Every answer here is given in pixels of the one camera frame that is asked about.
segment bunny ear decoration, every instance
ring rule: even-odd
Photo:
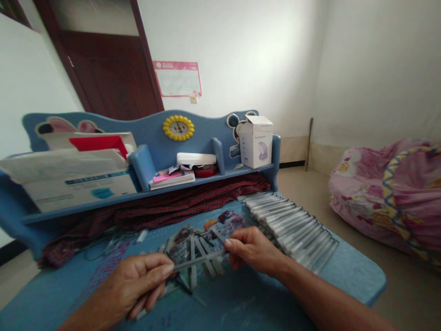
[[[90,120],[83,120],[78,123],[78,131],[82,133],[97,133],[103,132],[96,124]]]
[[[58,117],[51,116],[47,118],[47,123],[49,123],[53,129],[53,132],[76,132],[77,129],[69,121]]]

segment red checkered fabric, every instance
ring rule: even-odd
[[[104,207],[86,217],[83,213],[78,215],[83,221],[45,246],[39,266],[62,267],[81,248],[113,226],[122,231],[160,228],[221,208],[240,195],[267,191],[270,187],[256,172]]]

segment white container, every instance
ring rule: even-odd
[[[115,149],[23,154],[0,160],[42,212],[136,193],[127,161]]]
[[[250,168],[271,163],[272,122],[265,116],[245,116],[248,122],[240,128],[241,162]]]

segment floor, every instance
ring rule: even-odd
[[[384,270],[388,287],[375,303],[375,311],[401,330],[440,330],[440,275],[417,258],[367,238],[343,221],[329,206],[328,178],[296,167],[280,170],[277,182],[282,194]],[[0,267],[0,309],[37,273],[28,251]]]

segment hand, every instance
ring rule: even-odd
[[[234,270],[247,262],[257,271],[271,277],[276,277],[287,259],[290,259],[256,227],[235,231],[229,239],[225,240],[224,247],[230,252],[228,262]]]
[[[126,316],[133,320],[144,308],[150,312],[173,267],[162,253],[124,259],[60,330],[107,330]]]

